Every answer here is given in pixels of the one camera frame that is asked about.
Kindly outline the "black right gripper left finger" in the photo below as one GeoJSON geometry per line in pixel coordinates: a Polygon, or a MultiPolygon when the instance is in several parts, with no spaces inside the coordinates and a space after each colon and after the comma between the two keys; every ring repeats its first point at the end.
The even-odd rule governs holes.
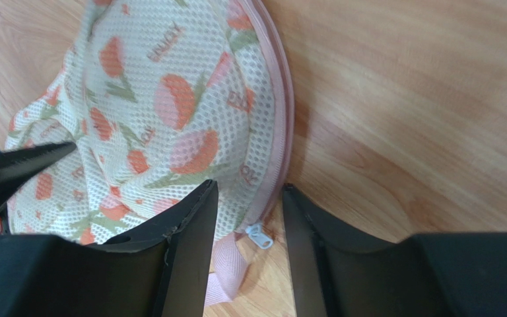
{"type": "Polygon", "coordinates": [[[218,198],[208,180],[103,244],[0,236],[0,316],[201,316],[218,198]]]}

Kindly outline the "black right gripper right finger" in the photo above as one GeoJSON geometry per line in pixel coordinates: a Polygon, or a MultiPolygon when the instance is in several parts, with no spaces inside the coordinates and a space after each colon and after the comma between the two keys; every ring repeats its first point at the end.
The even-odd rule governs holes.
{"type": "Polygon", "coordinates": [[[507,232],[392,243],[283,188],[298,316],[507,316],[507,232]]]}

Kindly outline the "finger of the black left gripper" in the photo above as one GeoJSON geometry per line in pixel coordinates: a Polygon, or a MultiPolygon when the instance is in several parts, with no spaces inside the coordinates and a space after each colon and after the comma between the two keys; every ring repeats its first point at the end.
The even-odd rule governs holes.
{"type": "Polygon", "coordinates": [[[0,153],[0,210],[23,184],[76,148],[73,142],[50,143],[0,153]]]}

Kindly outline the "floral mesh laundry bag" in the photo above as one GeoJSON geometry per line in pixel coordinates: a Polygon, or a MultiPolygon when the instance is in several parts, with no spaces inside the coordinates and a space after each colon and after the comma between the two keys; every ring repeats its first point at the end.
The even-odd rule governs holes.
{"type": "Polygon", "coordinates": [[[8,201],[13,234],[102,244],[205,180],[219,186],[206,305],[232,301],[272,245],[262,222],[287,174],[292,79],[261,1],[89,1],[44,96],[10,121],[8,150],[76,150],[8,201]]]}

